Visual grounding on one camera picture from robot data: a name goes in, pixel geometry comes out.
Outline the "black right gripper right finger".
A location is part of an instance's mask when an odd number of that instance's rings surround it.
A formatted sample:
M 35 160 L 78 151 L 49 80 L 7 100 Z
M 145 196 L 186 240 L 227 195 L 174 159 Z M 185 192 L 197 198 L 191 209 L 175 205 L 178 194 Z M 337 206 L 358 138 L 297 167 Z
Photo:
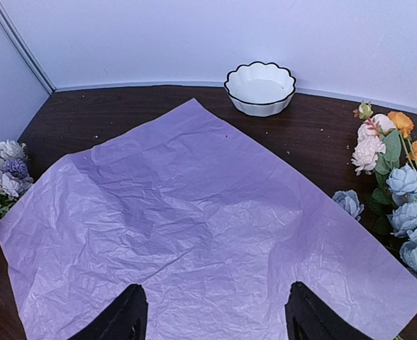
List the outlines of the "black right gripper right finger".
M 289 339 L 371 339 L 341 318 L 300 281 L 291 284 L 285 315 Z

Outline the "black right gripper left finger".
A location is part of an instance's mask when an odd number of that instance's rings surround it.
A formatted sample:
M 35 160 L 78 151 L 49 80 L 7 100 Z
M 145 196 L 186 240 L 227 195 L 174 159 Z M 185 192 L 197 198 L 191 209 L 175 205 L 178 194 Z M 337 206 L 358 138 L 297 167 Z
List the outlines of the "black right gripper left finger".
M 148 302 L 141 285 L 129 285 L 85 328 L 69 339 L 145 339 Z

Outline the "purple tissue paper sheet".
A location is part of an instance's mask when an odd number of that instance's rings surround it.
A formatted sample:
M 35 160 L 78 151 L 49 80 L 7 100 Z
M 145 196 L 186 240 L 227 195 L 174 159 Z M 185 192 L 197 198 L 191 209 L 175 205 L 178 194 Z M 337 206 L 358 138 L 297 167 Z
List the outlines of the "purple tissue paper sheet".
M 286 339 L 301 281 L 373 339 L 417 279 L 298 171 L 190 100 L 55 162 L 0 220 L 28 339 L 67 339 L 130 284 L 149 339 Z

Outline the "blue flower bunch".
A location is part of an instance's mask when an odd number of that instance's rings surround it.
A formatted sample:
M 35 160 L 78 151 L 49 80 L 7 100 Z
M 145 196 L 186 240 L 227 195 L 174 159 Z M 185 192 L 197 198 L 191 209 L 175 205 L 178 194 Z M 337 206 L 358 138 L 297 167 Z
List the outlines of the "blue flower bunch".
M 392 236 L 406 240 L 399 256 L 417 278 L 417 162 L 409 161 L 400 168 L 376 175 L 378 195 L 373 195 L 372 200 L 394 207 L 391 214 L 382 215 L 377 221 L 390 225 Z

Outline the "white purple flower bunch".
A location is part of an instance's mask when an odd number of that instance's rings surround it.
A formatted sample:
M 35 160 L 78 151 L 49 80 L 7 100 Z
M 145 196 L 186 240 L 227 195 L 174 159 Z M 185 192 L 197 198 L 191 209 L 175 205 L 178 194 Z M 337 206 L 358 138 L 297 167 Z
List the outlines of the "white purple flower bunch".
M 0 141 L 0 219 L 32 186 L 26 144 Z

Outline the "pink flower bunch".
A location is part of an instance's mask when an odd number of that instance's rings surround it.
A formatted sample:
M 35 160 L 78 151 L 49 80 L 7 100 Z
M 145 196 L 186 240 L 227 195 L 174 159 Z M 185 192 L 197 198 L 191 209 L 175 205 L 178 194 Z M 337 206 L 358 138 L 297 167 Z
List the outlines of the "pink flower bunch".
M 351 158 L 357 175 L 373 172 L 385 175 L 399 167 L 401 142 L 392 113 L 374 113 L 372 104 L 364 101 L 354 110 L 354 116 L 362 121 Z

